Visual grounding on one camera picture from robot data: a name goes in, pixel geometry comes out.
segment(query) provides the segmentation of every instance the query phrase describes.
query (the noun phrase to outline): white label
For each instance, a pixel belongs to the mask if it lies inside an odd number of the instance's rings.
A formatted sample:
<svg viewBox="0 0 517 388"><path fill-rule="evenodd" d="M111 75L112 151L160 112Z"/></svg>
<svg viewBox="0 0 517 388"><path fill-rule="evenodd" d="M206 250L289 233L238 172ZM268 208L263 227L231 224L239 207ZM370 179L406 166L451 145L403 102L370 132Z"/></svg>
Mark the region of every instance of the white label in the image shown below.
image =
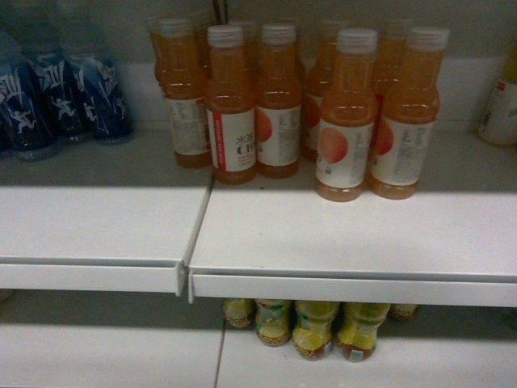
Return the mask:
<svg viewBox="0 0 517 388"><path fill-rule="evenodd" d="M317 137L322 116L323 97L307 94L305 99L305 131L304 144L311 150L317 150Z"/></svg>
<svg viewBox="0 0 517 388"><path fill-rule="evenodd" d="M257 107L257 159L268 166L287 166L298 160L301 105L290 109Z"/></svg>
<svg viewBox="0 0 517 388"><path fill-rule="evenodd" d="M321 120L317 180L333 188L354 188L363 182L372 126L340 127Z"/></svg>
<svg viewBox="0 0 517 388"><path fill-rule="evenodd" d="M244 171L255 164L254 109L225 115L208 110L212 162L222 171Z"/></svg>
<svg viewBox="0 0 517 388"><path fill-rule="evenodd" d="M517 143L517 85L498 82L481 120L479 134L501 146Z"/></svg>
<svg viewBox="0 0 517 388"><path fill-rule="evenodd" d="M200 155L210 150L207 111L201 99L166 99L174 150Z"/></svg>
<svg viewBox="0 0 517 388"><path fill-rule="evenodd" d="M407 186L418 181L434 122L403 124L381 117L371 173L379 181Z"/></svg>

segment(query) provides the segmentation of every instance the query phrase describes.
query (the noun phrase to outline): plastic bottle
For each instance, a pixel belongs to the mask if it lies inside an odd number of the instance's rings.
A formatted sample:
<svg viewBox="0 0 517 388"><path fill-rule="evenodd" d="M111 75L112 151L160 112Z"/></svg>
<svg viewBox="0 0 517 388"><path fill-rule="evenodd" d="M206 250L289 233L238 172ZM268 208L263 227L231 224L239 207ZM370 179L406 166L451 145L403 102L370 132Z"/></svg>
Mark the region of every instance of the plastic bottle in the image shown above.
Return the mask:
<svg viewBox="0 0 517 388"><path fill-rule="evenodd" d="M251 83L255 84L260 74L259 68L259 42L257 40L256 20L232 20L229 25L241 26L244 34L244 62L246 75Z"/></svg>
<svg viewBox="0 0 517 388"><path fill-rule="evenodd" d="M370 141L370 159L372 158L377 127L382 112L382 102L389 89L398 82L398 72L401 67L410 25L411 19L385 19L384 26L380 32L376 60L373 63L372 72L372 89L377 98L379 109Z"/></svg>
<svg viewBox="0 0 517 388"><path fill-rule="evenodd" d="M292 342L306 360L320 360L332 349L332 322L339 302L295 301L298 321Z"/></svg>
<svg viewBox="0 0 517 388"><path fill-rule="evenodd" d="M351 362L369 358L376 348L377 330L386 320L389 303L345 303L345 320L336 334L336 348Z"/></svg>
<svg viewBox="0 0 517 388"><path fill-rule="evenodd" d="M323 93L329 88L336 57L338 31L348 27L347 20L320 20L316 63L307 77L305 126L301 154L316 162L317 136L321 118Z"/></svg>
<svg viewBox="0 0 517 388"><path fill-rule="evenodd" d="M57 154L60 143L36 75L21 51L16 41L0 31L0 115L12 140L13 155L35 161Z"/></svg>
<svg viewBox="0 0 517 388"><path fill-rule="evenodd" d="M255 111L257 169L268 178L287 178L298 171L303 88L295 74L295 28L264 24L262 75Z"/></svg>
<svg viewBox="0 0 517 388"><path fill-rule="evenodd" d="M291 301L281 299L255 299L257 303L256 331L263 344L277 347L285 344L289 331Z"/></svg>
<svg viewBox="0 0 517 388"><path fill-rule="evenodd" d="M517 46L505 60L477 132L495 146L517 144Z"/></svg>
<svg viewBox="0 0 517 388"><path fill-rule="evenodd" d="M316 191L327 200L359 196L376 117L371 87L377 33L348 28L338 34L338 56L329 89L323 95Z"/></svg>
<svg viewBox="0 0 517 388"><path fill-rule="evenodd" d="M197 61L189 19L162 19L160 33L166 47L162 88L169 114L176 161L182 167L212 163L204 96L207 79Z"/></svg>
<svg viewBox="0 0 517 388"><path fill-rule="evenodd" d="M373 151L369 185L378 196L412 196L439 110L436 79L449 30L413 27L399 81L386 95Z"/></svg>
<svg viewBox="0 0 517 388"><path fill-rule="evenodd" d="M254 90L244 71L244 38L239 26L212 26L212 79L206 104L215 178L226 184L252 180L256 173Z"/></svg>

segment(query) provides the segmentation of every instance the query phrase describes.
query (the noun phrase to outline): juice bottle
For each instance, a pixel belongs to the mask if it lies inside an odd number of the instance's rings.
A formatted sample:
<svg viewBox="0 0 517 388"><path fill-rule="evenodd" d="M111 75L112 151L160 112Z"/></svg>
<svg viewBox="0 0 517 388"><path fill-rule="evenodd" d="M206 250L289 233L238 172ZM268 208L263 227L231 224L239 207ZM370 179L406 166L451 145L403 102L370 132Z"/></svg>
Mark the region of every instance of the juice bottle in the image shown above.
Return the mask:
<svg viewBox="0 0 517 388"><path fill-rule="evenodd" d="M209 166L207 80L197 62L192 25L189 19L162 19L160 32L167 58L162 87L176 161L186 168Z"/></svg>
<svg viewBox="0 0 517 388"><path fill-rule="evenodd" d="M338 56L323 95L316 163L316 191L327 200L354 200L362 190L376 117L371 88L377 33L349 28L338 34Z"/></svg>
<svg viewBox="0 0 517 388"><path fill-rule="evenodd" d="M376 123L372 130L369 153L370 159L373 154L377 127L379 126L382 102L389 89L398 82L398 71L401 67L410 24L410 19L386 19L385 25L380 32L376 60L373 63L372 72L372 89L379 103L379 110Z"/></svg>
<svg viewBox="0 0 517 388"><path fill-rule="evenodd" d="M517 46L505 60L477 132L483 141L495 146L517 144Z"/></svg>
<svg viewBox="0 0 517 388"><path fill-rule="evenodd" d="M241 26L244 34L244 62L245 71L251 83L255 84L260 74L259 69L259 42L257 40L256 20L232 20L229 25Z"/></svg>
<svg viewBox="0 0 517 388"><path fill-rule="evenodd" d="M311 162L316 162L323 93L329 88L332 78L338 31L346 27L347 20L320 20L316 64L307 77L305 126L301 145L302 156Z"/></svg>
<svg viewBox="0 0 517 388"><path fill-rule="evenodd" d="M208 29L212 79L206 103L215 178L226 184L252 180L256 173L254 90L244 71L240 26Z"/></svg>
<svg viewBox="0 0 517 388"><path fill-rule="evenodd" d="M298 171L303 89L295 74L295 40L291 24L263 26L255 123L258 172L269 178L287 178Z"/></svg>
<svg viewBox="0 0 517 388"><path fill-rule="evenodd" d="M373 150L369 185L378 196L412 196L439 110L436 79L449 30L413 27L399 81L386 95Z"/></svg>

